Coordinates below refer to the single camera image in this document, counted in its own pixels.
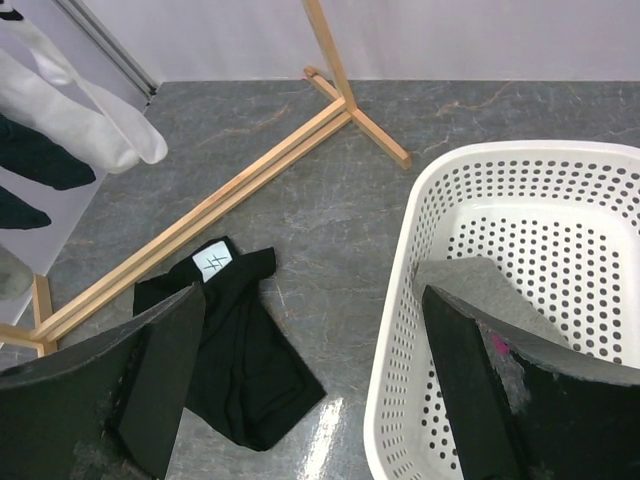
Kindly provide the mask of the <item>grey sock with white stripes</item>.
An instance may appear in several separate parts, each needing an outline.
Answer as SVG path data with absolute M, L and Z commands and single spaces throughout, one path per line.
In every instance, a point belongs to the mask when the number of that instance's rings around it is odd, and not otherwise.
M 413 294 L 422 299 L 435 285 L 471 306 L 510 325 L 564 348 L 569 342 L 552 323 L 524 299 L 488 258 L 422 261 L 413 277 Z

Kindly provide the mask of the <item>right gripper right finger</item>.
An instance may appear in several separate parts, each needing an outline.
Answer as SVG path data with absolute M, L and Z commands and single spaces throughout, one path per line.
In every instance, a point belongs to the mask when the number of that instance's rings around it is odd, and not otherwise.
M 435 285 L 422 309 L 464 478 L 638 478 L 638 369 L 560 346 Z

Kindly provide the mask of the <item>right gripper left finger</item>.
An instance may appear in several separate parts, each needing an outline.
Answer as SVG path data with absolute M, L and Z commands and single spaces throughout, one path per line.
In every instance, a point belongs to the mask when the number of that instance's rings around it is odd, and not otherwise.
M 4 479 L 163 479 L 204 321 L 193 284 L 1 373 Z

